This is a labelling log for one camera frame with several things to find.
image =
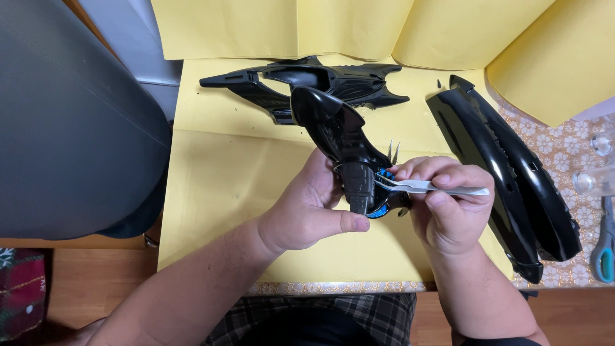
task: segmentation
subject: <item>floral tablecloth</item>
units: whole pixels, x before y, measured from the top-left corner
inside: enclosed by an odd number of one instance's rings
[[[602,119],[569,120],[551,128],[498,98],[500,115],[533,150],[553,178],[570,213],[581,226],[583,251],[566,262],[542,261],[544,272],[539,284],[530,284],[515,273],[513,284],[520,289],[579,288],[612,286],[594,279],[589,257],[600,236],[602,217],[600,198],[577,194],[572,173],[604,166],[606,158],[593,153],[589,138],[596,132],[613,128]],[[254,296],[298,294],[356,294],[375,292],[420,292],[435,290],[435,283],[420,281],[361,281],[353,283],[256,283],[248,291]]]

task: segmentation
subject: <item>right hand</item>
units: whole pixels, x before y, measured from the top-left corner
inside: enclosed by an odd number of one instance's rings
[[[423,156],[388,169],[395,180],[431,180],[438,188],[487,187],[489,196],[450,196],[442,191],[411,193],[415,232],[431,249],[446,255],[469,252],[483,233],[494,198],[491,174],[447,156]]]

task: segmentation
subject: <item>plaid pants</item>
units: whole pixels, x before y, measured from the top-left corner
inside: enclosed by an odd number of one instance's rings
[[[202,346],[235,345],[259,322],[291,308],[330,308],[342,311],[382,345],[410,345],[410,324],[416,294],[365,294],[337,297],[244,297],[222,318]]]

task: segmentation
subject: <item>left hand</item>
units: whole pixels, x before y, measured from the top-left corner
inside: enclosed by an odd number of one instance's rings
[[[316,148],[273,207],[258,218],[263,243],[281,254],[338,233],[369,230],[364,215],[332,210],[342,195],[333,163]]]

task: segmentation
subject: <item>silver spikes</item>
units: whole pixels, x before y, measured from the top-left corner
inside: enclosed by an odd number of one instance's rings
[[[391,152],[393,151],[393,139],[391,139],[391,144],[389,144],[389,154],[387,155],[387,157],[389,158],[389,160],[391,161],[391,164],[393,165],[397,163],[397,155],[399,154],[400,144],[401,142],[397,144],[397,149],[395,149],[395,156],[393,156],[393,158],[391,158]]]

